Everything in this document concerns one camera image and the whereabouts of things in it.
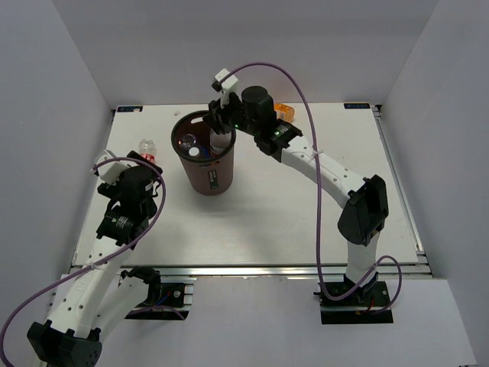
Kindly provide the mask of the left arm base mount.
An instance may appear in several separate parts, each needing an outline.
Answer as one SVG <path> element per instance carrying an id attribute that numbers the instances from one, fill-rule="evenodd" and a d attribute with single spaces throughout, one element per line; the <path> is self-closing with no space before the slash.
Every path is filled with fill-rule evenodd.
<path id="1" fill-rule="evenodd" d="M 193 302 L 194 280 L 170 280 L 149 267 L 136 267 L 121 272 L 119 284 L 126 278 L 137 278 L 147 288 L 147 297 L 126 320 L 185 320 Z"/>

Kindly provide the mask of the clear bottle red label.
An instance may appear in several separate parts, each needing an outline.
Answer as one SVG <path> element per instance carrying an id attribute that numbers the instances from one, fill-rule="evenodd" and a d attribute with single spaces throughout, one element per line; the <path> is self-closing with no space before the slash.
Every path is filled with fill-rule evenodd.
<path id="1" fill-rule="evenodd" d="M 147 161 L 156 161 L 157 149 L 153 140 L 142 139 L 138 145 L 138 153 Z"/>

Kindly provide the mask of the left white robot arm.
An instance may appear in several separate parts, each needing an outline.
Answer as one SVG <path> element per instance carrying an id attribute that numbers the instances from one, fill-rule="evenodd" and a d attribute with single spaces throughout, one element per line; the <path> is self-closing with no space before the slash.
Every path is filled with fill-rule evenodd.
<path id="1" fill-rule="evenodd" d="M 152 219 L 161 212 L 154 185 L 163 182 L 162 169 L 135 151 L 127 161 L 105 151 L 95 173 L 97 191 L 109 199 L 96 230 L 82 274 L 43 323 L 32 323 L 27 338 L 40 361 L 49 366 L 94 366 L 102 343 L 140 304 L 152 305 L 161 296 L 160 275 L 149 267 L 123 272 L 120 286 L 107 291 Z"/>

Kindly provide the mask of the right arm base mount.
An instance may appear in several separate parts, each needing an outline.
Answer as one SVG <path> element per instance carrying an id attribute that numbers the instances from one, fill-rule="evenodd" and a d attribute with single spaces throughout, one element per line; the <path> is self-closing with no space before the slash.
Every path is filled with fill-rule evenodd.
<path id="1" fill-rule="evenodd" d="M 378 274 L 365 286 L 342 300 L 328 299 L 321 290 L 313 295 L 319 301 L 323 325 L 392 324 L 390 294 Z"/>

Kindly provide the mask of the blue label water bottle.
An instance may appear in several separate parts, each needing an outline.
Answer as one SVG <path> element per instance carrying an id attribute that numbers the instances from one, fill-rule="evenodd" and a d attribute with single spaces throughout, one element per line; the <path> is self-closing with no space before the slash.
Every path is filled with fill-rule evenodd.
<path id="1" fill-rule="evenodd" d="M 194 146 L 188 150 L 188 155 L 192 158 L 208 159 L 209 154 L 207 150 L 202 146 Z"/>
<path id="2" fill-rule="evenodd" d="M 178 146 L 181 151 L 188 151 L 196 145 L 197 139 L 193 134 L 182 135 L 178 140 Z"/>

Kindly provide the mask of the red cap bottle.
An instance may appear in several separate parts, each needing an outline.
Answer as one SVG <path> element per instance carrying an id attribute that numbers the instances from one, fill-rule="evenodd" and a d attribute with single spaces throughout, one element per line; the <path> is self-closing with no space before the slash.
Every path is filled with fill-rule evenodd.
<path id="1" fill-rule="evenodd" d="M 217 157 L 222 154 L 232 142 L 232 133 L 218 134 L 214 130 L 209 133 L 209 147 L 212 156 Z"/>

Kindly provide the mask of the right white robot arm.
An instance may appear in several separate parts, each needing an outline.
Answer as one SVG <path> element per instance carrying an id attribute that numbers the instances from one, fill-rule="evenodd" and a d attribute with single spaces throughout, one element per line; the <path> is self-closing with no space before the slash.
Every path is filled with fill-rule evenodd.
<path id="1" fill-rule="evenodd" d="M 348 246 L 345 295 L 353 304 L 364 304 L 377 280 L 377 241 L 389 215 L 385 181 L 362 177 L 314 149 L 297 127 L 277 117 L 265 88 L 251 86 L 237 95 L 220 82 L 212 87 L 221 96 L 209 103 L 204 120 L 215 132 L 235 129 L 252 136 L 262 153 L 318 184 L 319 192 L 341 208 L 338 230 Z"/>

